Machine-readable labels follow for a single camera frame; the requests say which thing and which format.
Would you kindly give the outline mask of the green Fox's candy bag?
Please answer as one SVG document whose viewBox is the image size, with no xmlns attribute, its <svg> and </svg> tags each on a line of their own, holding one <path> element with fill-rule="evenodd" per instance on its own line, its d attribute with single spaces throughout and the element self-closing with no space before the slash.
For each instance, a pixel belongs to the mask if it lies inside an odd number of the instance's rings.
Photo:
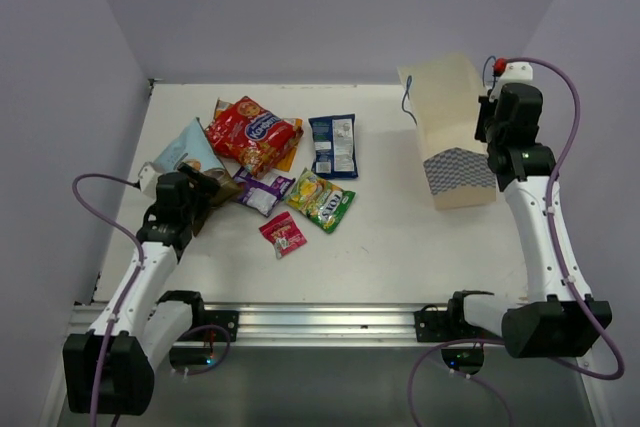
<svg viewBox="0 0 640 427">
<path fill-rule="evenodd" d="M 285 197 L 285 203 L 303 214 L 325 233 L 333 233 L 351 204 L 356 193 L 304 169 Z"/>
</svg>

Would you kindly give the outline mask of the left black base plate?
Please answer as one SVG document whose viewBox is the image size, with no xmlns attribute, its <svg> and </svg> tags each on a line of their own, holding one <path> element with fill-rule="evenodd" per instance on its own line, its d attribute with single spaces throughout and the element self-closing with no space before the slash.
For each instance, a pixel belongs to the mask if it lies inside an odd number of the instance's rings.
<svg viewBox="0 0 640 427">
<path fill-rule="evenodd" d="M 224 362 L 237 340 L 238 326 L 237 311 L 206 311 L 202 323 L 183 333 L 172 346 L 171 367 L 191 376 L 214 370 Z"/>
</svg>

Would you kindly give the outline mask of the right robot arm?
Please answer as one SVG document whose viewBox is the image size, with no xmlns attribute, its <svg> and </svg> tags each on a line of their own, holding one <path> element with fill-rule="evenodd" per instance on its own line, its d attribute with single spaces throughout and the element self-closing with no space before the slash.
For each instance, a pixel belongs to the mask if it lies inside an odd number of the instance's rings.
<svg viewBox="0 0 640 427">
<path fill-rule="evenodd" d="M 475 137 L 509 205 L 527 271 L 527 301 L 516 305 L 486 291 L 457 291 L 445 326 L 468 339 L 479 329 L 502 339 L 514 358 L 580 357 L 610 324 L 608 302 L 593 298 L 577 265 L 551 174 L 552 150 L 536 139 L 542 113 L 539 89 L 508 82 L 481 98 Z"/>
</svg>

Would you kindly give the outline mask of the dark blue snack packet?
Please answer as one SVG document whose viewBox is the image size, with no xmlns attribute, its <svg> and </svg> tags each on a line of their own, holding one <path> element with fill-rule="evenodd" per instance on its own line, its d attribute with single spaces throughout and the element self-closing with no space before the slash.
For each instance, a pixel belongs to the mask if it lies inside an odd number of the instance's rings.
<svg viewBox="0 0 640 427">
<path fill-rule="evenodd" d="M 357 179 L 359 177 L 355 115 L 341 114 L 309 118 L 315 158 L 312 171 L 325 179 Z"/>
</svg>

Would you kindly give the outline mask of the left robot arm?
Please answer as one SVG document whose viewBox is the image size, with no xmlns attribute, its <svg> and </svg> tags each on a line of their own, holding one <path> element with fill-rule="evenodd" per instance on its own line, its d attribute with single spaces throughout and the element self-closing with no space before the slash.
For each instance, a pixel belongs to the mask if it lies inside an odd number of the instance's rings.
<svg viewBox="0 0 640 427">
<path fill-rule="evenodd" d="M 231 338 L 208 322 L 200 293 L 160 291 L 220 189 L 217 179 L 182 163 L 157 178 L 140 229 L 123 232 L 134 244 L 123 279 L 87 331 L 70 334 L 62 350 L 69 408 L 89 415 L 92 425 L 100 414 L 142 415 L 156 371 L 179 339 L 207 331 Z"/>
</svg>

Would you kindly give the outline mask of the blue checkered paper bag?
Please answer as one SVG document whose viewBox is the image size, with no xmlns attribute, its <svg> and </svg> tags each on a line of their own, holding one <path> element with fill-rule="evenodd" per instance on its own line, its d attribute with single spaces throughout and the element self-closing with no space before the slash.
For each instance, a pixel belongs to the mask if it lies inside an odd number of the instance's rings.
<svg viewBox="0 0 640 427">
<path fill-rule="evenodd" d="M 451 210 L 496 201 L 486 148 L 475 139 L 480 74 L 462 53 L 397 68 L 415 118 L 418 149 L 434 207 Z"/>
</svg>

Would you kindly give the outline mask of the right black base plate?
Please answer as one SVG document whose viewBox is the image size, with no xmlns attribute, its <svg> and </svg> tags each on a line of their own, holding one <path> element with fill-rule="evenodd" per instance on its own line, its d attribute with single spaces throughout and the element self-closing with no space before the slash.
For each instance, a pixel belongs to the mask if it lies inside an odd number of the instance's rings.
<svg viewBox="0 0 640 427">
<path fill-rule="evenodd" d="M 413 313 L 416 340 L 419 343 L 444 343 L 480 338 L 481 331 L 466 323 L 456 324 L 447 310 L 427 304 Z M 484 349 L 479 343 L 471 347 L 449 346 L 440 351 L 444 364 L 455 371 L 474 375 L 484 364 Z"/>
</svg>

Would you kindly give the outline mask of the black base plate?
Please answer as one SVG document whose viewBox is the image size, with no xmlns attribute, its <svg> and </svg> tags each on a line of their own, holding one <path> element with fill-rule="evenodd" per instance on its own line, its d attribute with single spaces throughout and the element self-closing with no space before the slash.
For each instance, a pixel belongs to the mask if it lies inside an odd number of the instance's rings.
<svg viewBox="0 0 640 427">
<path fill-rule="evenodd" d="M 224 362 L 237 340 L 238 326 L 237 311 L 206 311 L 202 323 L 183 333 L 172 346 L 171 367 L 191 376 L 214 370 Z"/>
<path fill-rule="evenodd" d="M 480 338 L 481 331 L 466 323 L 456 324 L 447 310 L 427 304 L 413 313 L 416 340 L 419 343 L 444 343 Z M 474 375 L 484 364 L 484 349 L 479 343 L 471 347 L 449 346 L 440 351 L 444 364 L 455 371 Z"/>
</svg>

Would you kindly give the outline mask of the small red candy packet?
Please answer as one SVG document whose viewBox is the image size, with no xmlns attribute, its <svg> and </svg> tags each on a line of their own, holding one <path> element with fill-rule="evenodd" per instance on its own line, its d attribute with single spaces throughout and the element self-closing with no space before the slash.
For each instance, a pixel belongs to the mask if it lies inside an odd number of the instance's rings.
<svg viewBox="0 0 640 427">
<path fill-rule="evenodd" d="M 259 231 L 272 244 L 277 259 L 281 259 L 307 243 L 306 237 L 289 212 L 276 215 L 261 226 Z"/>
</svg>

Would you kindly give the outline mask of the purple white snack packet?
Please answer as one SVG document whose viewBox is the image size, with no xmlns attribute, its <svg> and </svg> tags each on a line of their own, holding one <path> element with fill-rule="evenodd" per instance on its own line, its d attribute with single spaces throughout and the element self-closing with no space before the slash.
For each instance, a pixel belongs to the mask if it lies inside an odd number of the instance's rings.
<svg viewBox="0 0 640 427">
<path fill-rule="evenodd" d="M 271 172 L 257 179 L 244 168 L 234 174 L 233 180 L 242 188 L 235 202 L 256 210 L 264 217 L 271 215 L 295 183 L 294 179 Z"/>
</svg>

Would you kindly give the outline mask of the aluminium mounting rail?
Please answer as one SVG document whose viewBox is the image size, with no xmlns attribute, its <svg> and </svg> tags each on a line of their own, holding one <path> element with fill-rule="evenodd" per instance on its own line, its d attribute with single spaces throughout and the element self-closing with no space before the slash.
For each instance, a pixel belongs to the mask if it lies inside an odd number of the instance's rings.
<svg viewBox="0 0 640 427">
<path fill-rule="evenodd" d="M 177 336 L 200 325 L 204 313 L 239 313 L 238 347 L 411 347 L 419 304 L 206 304 L 162 302 L 142 317 L 143 332 Z"/>
</svg>

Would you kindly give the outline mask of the light blue chips bag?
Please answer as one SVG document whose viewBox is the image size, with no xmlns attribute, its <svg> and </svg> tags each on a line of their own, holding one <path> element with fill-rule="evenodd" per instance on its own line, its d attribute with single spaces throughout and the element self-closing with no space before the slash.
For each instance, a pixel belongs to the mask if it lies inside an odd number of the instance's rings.
<svg viewBox="0 0 640 427">
<path fill-rule="evenodd" d="M 220 183 L 219 192 L 216 195 L 210 195 L 210 210 L 206 221 L 214 210 L 236 199 L 242 192 L 242 188 L 232 179 L 224 164 L 214 153 L 198 118 L 194 118 L 152 161 L 164 174 L 179 172 L 177 168 L 182 162 L 204 175 L 217 179 Z"/>
</svg>

